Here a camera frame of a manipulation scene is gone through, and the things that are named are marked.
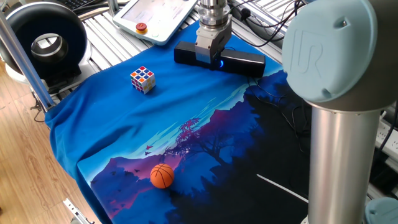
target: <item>power strip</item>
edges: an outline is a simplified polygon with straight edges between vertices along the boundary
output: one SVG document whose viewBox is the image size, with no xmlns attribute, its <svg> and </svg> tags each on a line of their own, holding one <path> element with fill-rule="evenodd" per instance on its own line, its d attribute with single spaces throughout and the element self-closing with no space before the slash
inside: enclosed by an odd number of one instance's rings
<svg viewBox="0 0 398 224">
<path fill-rule="evenodd" d="M 383 140 L 386 138 L 390 126 L 380 121 L 379 128 L 377 129 L 376 136 L 376 147 L 379 148 Z M 383 152 L 386 153 L 395 162 L 398 161 L 398 131 L 393 130 L 390 138 L 383 148 Z"/>
</svg>

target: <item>wooden floor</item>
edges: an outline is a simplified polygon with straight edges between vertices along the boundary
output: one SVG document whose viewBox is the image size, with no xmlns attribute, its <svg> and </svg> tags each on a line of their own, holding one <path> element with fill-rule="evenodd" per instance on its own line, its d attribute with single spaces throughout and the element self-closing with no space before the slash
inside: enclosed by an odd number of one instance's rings
<svg viewBox="0 0 398 224">
<path fill-rule="evenodd" d="M 69 198 L 99 223 L 75 181 L 55 160 L 49 129 L 37 123 L 29 87 L 13 81 L 0 66 L 0 223 L 70 223 Z M 41 113 L 38 119 L 43 120 Z"/>
</svg>

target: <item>ur logo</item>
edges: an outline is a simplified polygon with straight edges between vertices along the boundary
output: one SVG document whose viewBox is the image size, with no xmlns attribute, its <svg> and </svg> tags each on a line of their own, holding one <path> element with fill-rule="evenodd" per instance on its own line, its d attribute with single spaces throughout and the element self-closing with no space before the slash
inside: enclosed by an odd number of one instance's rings
<svg viewBox="0 0 398 224">
<path fill-rule="evenodd" d="M 320 76 L 317 62 L 323 53 L 323 35 L 305 30 L 296 30 L 290 70 L 302 74 L 314 73 Z"/>
</svg>

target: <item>light blue joint cap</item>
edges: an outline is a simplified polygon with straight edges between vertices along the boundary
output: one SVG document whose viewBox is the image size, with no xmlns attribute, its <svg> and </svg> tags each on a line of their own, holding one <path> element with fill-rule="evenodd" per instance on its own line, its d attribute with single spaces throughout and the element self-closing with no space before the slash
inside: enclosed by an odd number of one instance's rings
<svg viewBox="0 0 398 224">
<path fill-rule="evenodd" d="M 372 200 L 365 209 L 367 224 L 396 224 L 397 211 L 398 200 L 387 197 Z"/>
<path fill-rule="evenodd" d="M 362 77 L 376 41 L 377 18 L 368 0 L 317 0 L 287 29 L 282 47 L 287 81 L 305 100 L 334 100 Z"/>
</svg>

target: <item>white stripe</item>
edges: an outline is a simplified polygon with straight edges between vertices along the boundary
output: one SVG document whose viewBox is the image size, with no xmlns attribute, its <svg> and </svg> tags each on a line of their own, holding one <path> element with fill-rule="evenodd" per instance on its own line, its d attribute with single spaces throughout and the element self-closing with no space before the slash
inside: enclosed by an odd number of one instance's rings
<svg viewBox="0 0 398 224">
<path fill-rule="evenodd" d="M 280 188 L 280 189 L 282 189 L 282 190 L 285 190 L 286 192 L 288 192 L 288 193 L 290 193 L 290 194 L 296 196 L 297 198 L 303 200 L 304 202 L 307 202 L 307 203 L 308 203 L 308 200 L 307 200 L 307 199 L 305 199 L 305 198 L 299 196 L 298 194 L 294 193 L 293 191 L 291 191 L 291 190 L 289 190 L 289 189 L 287 189 L 287 188 L 285 188 L 285 187 L 283 187 L 283 186 L 281 186 L 281 185 L 279 185 L 279 184 L 277 184 L 277 183 L 275 183 L 275 182 L 273 182 L 273 181 L 271 181 L 271 180 L 269 180 L 269 179 L 267 179 L 267 178 L 265 178 L 265 177 L 263 177 L 263 176 L 261 176 L 261 175 L 259 175 L 259 174 L 257 174 L 257 176 L 260 177 L 261 179 L 267 181 L 268 183 L 273 184 L 273 185 L 277 186 L 278 188 Z"/>
</svg>

